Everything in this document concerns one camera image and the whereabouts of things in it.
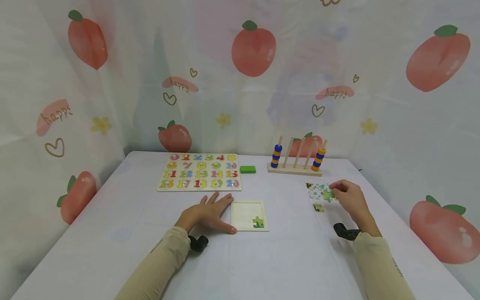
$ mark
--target right hand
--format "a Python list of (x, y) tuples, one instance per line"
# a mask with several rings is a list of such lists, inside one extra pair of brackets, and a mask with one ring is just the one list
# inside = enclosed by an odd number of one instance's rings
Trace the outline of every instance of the right hand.
[(360, 186), (348, 180), (340, 180), (330, 184), (329, 187), (355, 222), (358, 218), (371, 215)]
[(329, 185), (335, 198), (340, 205), (350, 214), (352, 220), (357, 223), (360, 231), (366, 232), (373, 237), (381, 237), (382, 234), (373, 219), (367, 206), (367, 201), (361, 188), (348, 180), (340, 180)]

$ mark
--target number 20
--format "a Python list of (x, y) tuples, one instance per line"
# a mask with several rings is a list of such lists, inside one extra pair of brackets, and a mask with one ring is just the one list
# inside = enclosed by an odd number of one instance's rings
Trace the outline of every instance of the number 20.
[(228, 188), (237, 188), (237, 187), (239, 187), (239, 182), (238, 182), (238, 180), (233, 180), (233, 181), (230, 180), (230, 179), (227, 180), (227, 187), (228, 187)]

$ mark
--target green jigsaw puzzle piece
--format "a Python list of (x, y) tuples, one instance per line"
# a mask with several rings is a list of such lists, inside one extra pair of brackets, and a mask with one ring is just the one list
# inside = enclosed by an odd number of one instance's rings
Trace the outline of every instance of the green jigsaw puzzle piece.
[(255, 219), (252, 219), (252, 221), (254, 222), (253, 228), (264, 228), (264, 221), (258, 216)]
[(324, 209), (322, 208), (322, 205), (320, 203), (314, 203), (313, 207), (315, 208), (315, 211), (317, 211), (317, 212), (324, 212)]

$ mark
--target wooden peg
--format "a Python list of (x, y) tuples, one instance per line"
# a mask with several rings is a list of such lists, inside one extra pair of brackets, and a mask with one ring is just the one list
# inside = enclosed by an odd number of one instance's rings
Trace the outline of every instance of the wooden peg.
[(295, 158), (295, 163), (293, 163), (293, 168), (296, 168), (297, 167), (297, 163), (299, 161), (299, 157), (300, 157), (300, 152), (301, 152), (301, 149), (303, 148), (303, 142), (305, 141), (305, 138), (303, 138), (300, 142), (300, 148), (299, 148), (299, 151), (297, 152), (297, 157)]
[(307, 160), (305, 160), (305, 165), (303, 165), (303, 168), (306, 169), (307, 168), (307, 165), (308, 165), (308, 161), (310, 160), (310, 157), (312, 156), (312, 151), (313, 151), (313, 148), (317, 146), (317, 138), (315, 138), (313, 140), (313, 143), (310, 145), (310, 149), (308, 150), (308, 156), (307, 156)]
[(290, 139), (290, 144), (288, 145), (288, 150), (287, 150), (287, 154), (285, 154), (285, 160), (283, 161), (283, 168), (285, 168), (285, 166), (287, 165), (287, 158), (288, 158), (288, 155), (290, 154), (290, 150), (292, 149), (292, 144), (293, 144), (293, 137)]

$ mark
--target jigsaw puzzle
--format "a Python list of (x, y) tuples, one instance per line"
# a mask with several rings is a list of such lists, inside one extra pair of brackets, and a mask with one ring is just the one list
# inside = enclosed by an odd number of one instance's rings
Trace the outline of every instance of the jigsaw puzzle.
[(310, 199), (320, 200), (324, 199), (329, 203), (335, 199), (333, 191), (328, 187), (327, 184), (318, 184), (318, 183), (306, 183), (308, 189), (308, 195)]

